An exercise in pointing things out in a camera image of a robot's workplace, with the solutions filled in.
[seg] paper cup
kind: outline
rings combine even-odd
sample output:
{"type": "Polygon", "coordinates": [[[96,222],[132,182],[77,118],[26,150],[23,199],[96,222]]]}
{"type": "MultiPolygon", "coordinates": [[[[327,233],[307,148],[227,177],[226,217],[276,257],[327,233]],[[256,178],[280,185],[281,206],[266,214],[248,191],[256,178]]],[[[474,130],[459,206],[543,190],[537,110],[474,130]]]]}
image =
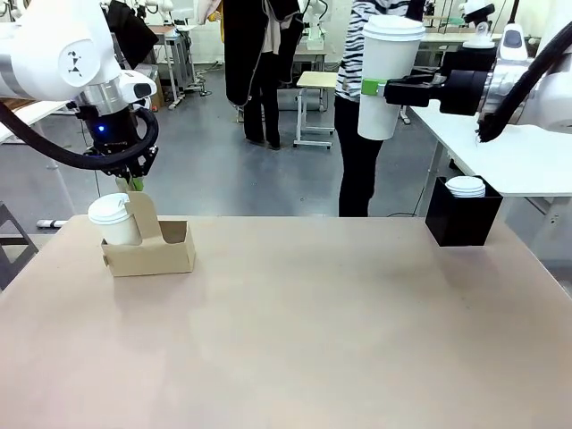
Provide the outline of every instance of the paper cup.
{"type": "Polygon", "coordinates": [[[89,220],[99,227],[107,244],[141,244],[137,222],[133,214],[127,212],[126,202],[129,202],[129,196],[118,193],[105,195],[89,206],[89,220]]]}
{"type": "MultiPolygon", "coordinates": [[[[362,79],[401,79],[413,69],[425,26],[400,16],[374,15],[364,26],[363,34],[366,39],[362,79]]],[[[383,94],[362,94],[357,133],[371,140],[390,139],[399,114],[400,106],[388,105],[383,94]]]]}

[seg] zebra print shirt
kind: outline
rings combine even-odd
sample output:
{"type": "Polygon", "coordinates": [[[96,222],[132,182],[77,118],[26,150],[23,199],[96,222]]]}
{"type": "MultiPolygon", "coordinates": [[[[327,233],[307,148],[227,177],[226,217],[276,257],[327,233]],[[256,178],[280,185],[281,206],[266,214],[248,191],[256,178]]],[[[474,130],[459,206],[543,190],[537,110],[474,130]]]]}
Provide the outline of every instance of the zebra print shirt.
{"type": "Polygon", "coordinates": [[[353,0],[348,35],[336,83],[336,96],[359,101],[361,68],[364,56],[362,30],[369,17],[376,14],[405,16],[410,0],[353,0]]]}

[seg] gray floor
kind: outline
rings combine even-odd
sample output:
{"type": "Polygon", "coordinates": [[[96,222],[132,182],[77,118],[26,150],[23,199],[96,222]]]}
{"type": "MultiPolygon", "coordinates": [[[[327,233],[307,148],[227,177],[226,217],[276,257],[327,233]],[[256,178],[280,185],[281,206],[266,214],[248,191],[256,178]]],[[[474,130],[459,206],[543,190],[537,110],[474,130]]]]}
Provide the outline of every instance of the gray floor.
{"type": "MultiPolygon", "coordinates": [[[[146,179],[146,192],[163,215],[286,215],[335,216],[341,181],[341,154],[336,137],[332,150],[294,149],[296,113],[281,114],[282,143],[274,152],[245,141],[236,113],[224,95],[223,71],[207,75],[209,97],[191,95],[174,111],[158,114],[159,156],[146,179]]],[[[281,104],[294,106],[296,91],[283,91],[281,104]]],[[[332,123],[330,108],[311,113],[310,122],[332,123]]],[[[383,146],[377,165],[377,190],[371,215],[411,212],[425,182],[434,141],[414,117],[400,124],[396,137],[383,146]]],[[[46,135],[65,147],[85,146],[74,117],[51,116],[43,122],[46,135]]],[[[37,219],[67,219],[86,213],[97,198],[95,174],[66,166],[48,169],[48,160],[25,146],[0,146],[0,198],[26,231],[38,233],[37,219]]],[[[447,166],[444,175],[452,175],[447,166]]],[[[101,193],[115,191],[114,181],[97,175],[101,193]]],[[[525,201],[517,204],[509,225],[528,242],[542,217],[525,201]]],[[[564,224],[551,243],[550,260],[564,277],[572,260],[572,227],[564,224]]]]}

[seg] person in striped shirt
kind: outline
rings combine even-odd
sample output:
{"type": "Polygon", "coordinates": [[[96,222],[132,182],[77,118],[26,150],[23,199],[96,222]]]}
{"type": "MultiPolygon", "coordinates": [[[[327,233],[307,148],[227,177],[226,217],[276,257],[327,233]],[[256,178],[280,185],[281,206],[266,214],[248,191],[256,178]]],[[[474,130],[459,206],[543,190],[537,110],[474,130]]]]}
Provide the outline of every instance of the person in striped shirt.
{"type": "Polygon", "coordinates": [[[334,126],[343,159],[340,217],[367,217],[369,201],[374,195],[375,163],[383,143],[358,135],[364,24],[370,16],[382,13],[421,21],[424,5],[425,0],[353,0],[334,104],[334,126]]]}

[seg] black pants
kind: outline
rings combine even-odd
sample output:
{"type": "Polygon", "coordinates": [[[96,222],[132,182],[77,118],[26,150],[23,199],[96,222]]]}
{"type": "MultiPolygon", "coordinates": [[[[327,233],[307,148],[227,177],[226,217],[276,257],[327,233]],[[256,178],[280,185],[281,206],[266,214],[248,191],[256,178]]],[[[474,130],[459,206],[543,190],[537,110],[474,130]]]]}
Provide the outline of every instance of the black pants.
{"type": "Polygon", "coordinates": [[[244,133],[247,139],[262,141],[262,105],[265,107],[266,140],[278,144],[278,78],[277,55],[272,52],[260,55],[257,71],[250,88],[250,99],[244,106],[244,133]]]}
{"type": "Polygon", "coordinates": [[[383,142],[360,137],[358,119],[359,103],[336,97],[334,126],[343,158],[340,217],[367,217],[375,191],[375,162],[383,142]]]}

